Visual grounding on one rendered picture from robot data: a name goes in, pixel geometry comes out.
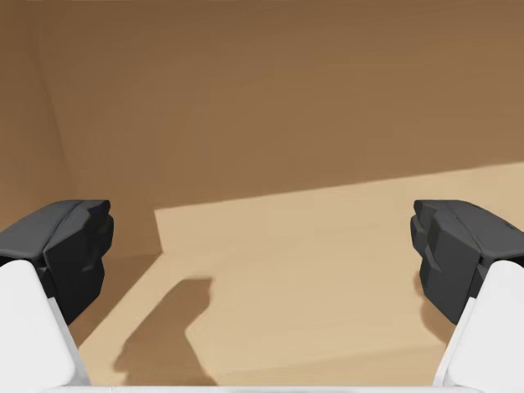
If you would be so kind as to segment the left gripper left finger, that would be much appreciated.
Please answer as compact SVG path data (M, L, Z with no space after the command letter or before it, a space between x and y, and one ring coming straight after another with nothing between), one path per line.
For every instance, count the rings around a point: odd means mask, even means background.
M110 209L57 201L0 232L0 387L89 385L69 326L100 295Z

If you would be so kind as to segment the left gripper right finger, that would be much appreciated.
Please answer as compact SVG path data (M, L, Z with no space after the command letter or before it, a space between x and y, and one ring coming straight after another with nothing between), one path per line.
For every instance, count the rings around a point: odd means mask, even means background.
M466 201L416 200L425 297L455 329L438 387L524 387L524 231Z

